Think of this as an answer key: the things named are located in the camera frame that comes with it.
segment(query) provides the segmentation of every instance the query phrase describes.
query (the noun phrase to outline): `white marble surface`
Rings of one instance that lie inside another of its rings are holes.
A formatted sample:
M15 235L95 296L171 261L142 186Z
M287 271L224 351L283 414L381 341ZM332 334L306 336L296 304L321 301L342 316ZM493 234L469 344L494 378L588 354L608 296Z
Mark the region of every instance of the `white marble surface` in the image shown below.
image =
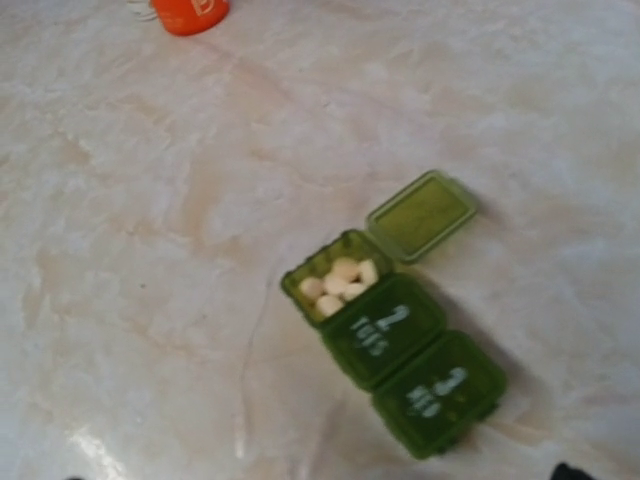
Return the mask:
M638 478L637 0L0 13L2 478ZM431 168L483 211L417 268L511 387L420 463L277 283Z

